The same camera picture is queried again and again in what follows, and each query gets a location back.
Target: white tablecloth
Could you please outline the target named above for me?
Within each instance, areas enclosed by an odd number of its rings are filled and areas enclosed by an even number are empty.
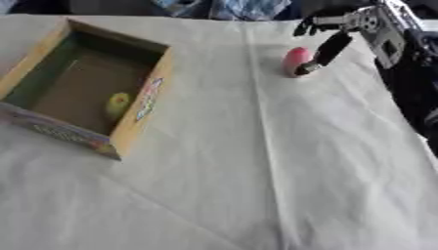
[[[172,45],[174,79],[122,162],[1,123],[1,249],[438,248],[432,162],[360,37],[289,79],[286,51],[328,34],[77,19]],[[59,20],[1,17],[0,74]]]

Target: red ball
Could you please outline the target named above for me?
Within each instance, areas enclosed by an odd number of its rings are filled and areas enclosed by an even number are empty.
[[[290,77],[297,77],[297,75],[295,75],[295,70],[301,64],[307,63],[310,60],[312,60],[312,55],[308,49],[303,47],[293,48],[289,52],[287,52],[283,60],[285,72]]]

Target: plaid fabric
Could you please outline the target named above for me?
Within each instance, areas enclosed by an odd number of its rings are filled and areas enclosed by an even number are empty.
[[[216,20],[268,21],[292,0],[213,0],[210,17]]]

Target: wooden box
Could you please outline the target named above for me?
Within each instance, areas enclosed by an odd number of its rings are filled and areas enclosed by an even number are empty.
[[[0,114],[121,159],[170,74],[168,46],[66,20],[0,80]],[[111,122],[106,103],[120,92],[132,102]]]

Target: ball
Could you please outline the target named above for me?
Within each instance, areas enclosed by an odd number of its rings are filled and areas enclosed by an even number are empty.
[[[105,112],[111,122],[118,121],[128,109],[131,100],[126,93],[117,93],[108,100]]]
[[[291,49],[283,59],[283,68],[288,76],[295,78],[295,70],[303,63],[308,63],[312,60],[310,51],[303,47],[296,47]]]

